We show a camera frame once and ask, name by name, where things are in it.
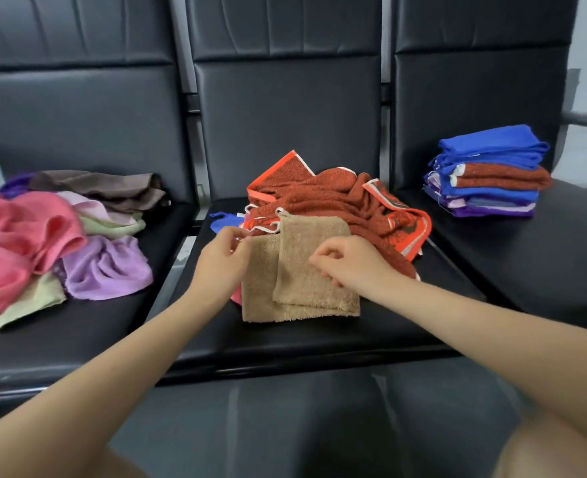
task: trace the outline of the pile of towels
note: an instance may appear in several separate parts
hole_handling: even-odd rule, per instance
[[[424,191],[453,216],[533,216],[539,191],[552,184],[539,166],[550,146],[527,125],[442,139]]]
[[[105,300],[153,281],[134,234],[166,204],[154,175],[20,175],[0,189],[0,329],[69,295]]]
[[[359,315],[360,301],[336,289],[307,259],[332,236],[359,235],[394,269],[413,279],[412,264],[431,231],[430,217],[409,208],[378,179],[348,168],[318,175],[291,151],[248,187],[245,213],[211,224],[238,225],[256,236],[250,268],[232,300],[248,322],[281,322],[325,315]]]

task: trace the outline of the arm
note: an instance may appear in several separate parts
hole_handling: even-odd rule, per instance
[[[488,367],[587,436],[587,330],[475,301],[395,272],[362,238],[332,238],[310,262]]]
[[[103,451],[185,344],[222,308],[247,269],[248,232],[224,228],[178,301],[0,419],[0,478],[78,476]]]

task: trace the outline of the rust-colored towel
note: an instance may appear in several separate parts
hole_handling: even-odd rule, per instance
[[[552,177],[540,166],[528,171],[503,164],[474,162],[457,165],[451,174],[451,186],[542,191],[552,186]]]
[[[360,297],[337,288],[308,258],[325,240],[349,236],[349,226],[337,216],[292,216],[280,213],[280,254],[273,300],[288,305],[330,309],[332,315],[359,315]]]
[[[316,176],[291,151],[250,184],[248,194],[253,207],[246,216],[247,229],[277,231],[278,208],[293,215],[339,216],[394,269],[416,277],[410,262],[430,234],[430,217],[400,202],[366,173],[358,176],[350,169],[333,168]]]
[[[253,238],[250,264],[241,285],[242,320],[245,322],[286,322],[334,315],[328,308],[284,305],[273,301],[278,275],[280,235]]]
[[[115,176],[62,169],[41,171],[30,180],[33,191],[72,191],[101,201],[106,208],[138,213],[164,203],[161,178],[154,174]]]

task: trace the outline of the black chair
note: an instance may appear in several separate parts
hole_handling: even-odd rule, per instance
[[[393,190],[490,300],[587,327],[587,190],[555,180],[520,220],[456,219],[420,189],[445,137],[525,123],[555,145],[578,0],[448,1],[397,0]]]
[[[172,198],[137,235],[151,287],[70,299],[0,332],[0,398],[38,391],[145,321],[197,210],[180,97],[167,0],[0,0],[4,173],[157,173]]]
[[[319,172],[376,176],[381,113],[381,0],[186,0],[209,168],[210,212],[243,211],[246,188],[295,149]],[[213,237],[208,217],[173,299]],[[481,293],[436,249],[423,280]],[[282,373],[447,351],[412,322],[364,301],[360,319],[245,324],[229,302],[170,370],[180,378]]]

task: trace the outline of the pale green cloth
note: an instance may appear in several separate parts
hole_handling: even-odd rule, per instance
[[[79,215],[79,219],[83,225],[83,231],[88,236],[102,234],[110,240],[117,240],[122,236],[133,236],[145,228],[145,222],[142,219],[141,213],[134,213],[132,216],[136,222],[127,226],[120,226],[110,221],[99,221],[83,215]]]
[[[40,276],[34,275],[19,298],[0,315],[0,329],[21,317],[42,308],[58,305],[63,301],[65,301],[63,287],[52,272]]]

